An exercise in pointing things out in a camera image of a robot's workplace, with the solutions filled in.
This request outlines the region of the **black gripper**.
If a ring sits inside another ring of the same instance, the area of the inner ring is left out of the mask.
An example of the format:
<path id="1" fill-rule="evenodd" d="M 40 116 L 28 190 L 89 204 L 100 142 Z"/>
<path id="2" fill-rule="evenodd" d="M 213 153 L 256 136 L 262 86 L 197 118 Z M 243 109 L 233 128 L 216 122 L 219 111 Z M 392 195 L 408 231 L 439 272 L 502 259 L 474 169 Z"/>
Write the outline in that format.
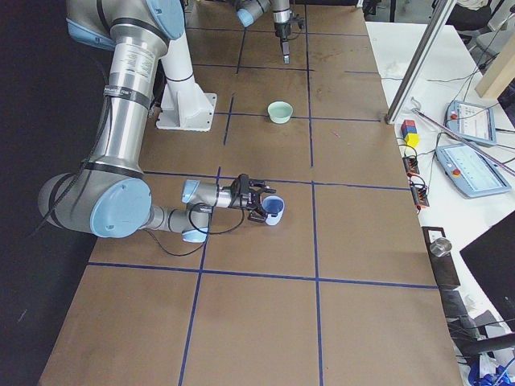
<path id="1" fill-rule="evenodd" d="M 275 189 L 263 185 L 261 180 L 240 174 L 230 185 L 229 207 L 250 211 L 248 220 L 262 224 L 267 220 L 267 212 L 255 211 L 261 206 L 261 195 L 275 193 Z"/>
<path id="2" fill-rule="evenodd" d="M 283 63 L 290 63 L 290 43 L 289 36 L 291 34 L 291 26 L 297 24 L 299 29 L 302 30 L 305 27 L 305 19 L 300 15 L 290 16 L 290 18 L 284 23 L 274 24 L 275 36 L 281 39 L 281 49 Z"/>

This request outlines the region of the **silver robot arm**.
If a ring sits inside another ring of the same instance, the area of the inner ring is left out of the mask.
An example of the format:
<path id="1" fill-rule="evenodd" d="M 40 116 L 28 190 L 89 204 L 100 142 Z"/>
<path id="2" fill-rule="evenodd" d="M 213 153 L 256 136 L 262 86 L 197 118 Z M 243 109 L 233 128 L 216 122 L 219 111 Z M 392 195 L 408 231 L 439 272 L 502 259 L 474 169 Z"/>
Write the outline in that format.
<path id="1" fill-rule="evenodd" d="M 290 63 L 291 26 L 297 24 L 299 29 L 305 27 L 305 19 L 293 12 L 293 6 L 287 0 L 233 0 L 229 1 L 237 13 L 244 28 L 250 27 L 269 10 L 273 14 L 274 34 L 279 39 L 284 64 Z"/>
<path id="2" fill-rule="evenodd" d="M 138 161 L 157 72 L 165 75 L 159 128 L 207 131 L 216 104 L 195 81 L 180 2 L 70 1 L 67 24 L 74 40 L 110 50 L 113 59 L 92 150 L 76 173 L 57 175 L 39 193 L 46 222 L 102 238 L 150 229 L 202 243 L 215 207 L 266 221 L 262 194 L 268 186 L 248 175 L 227 187 L 186 181 L 181 210 L 152 202 Z"/>

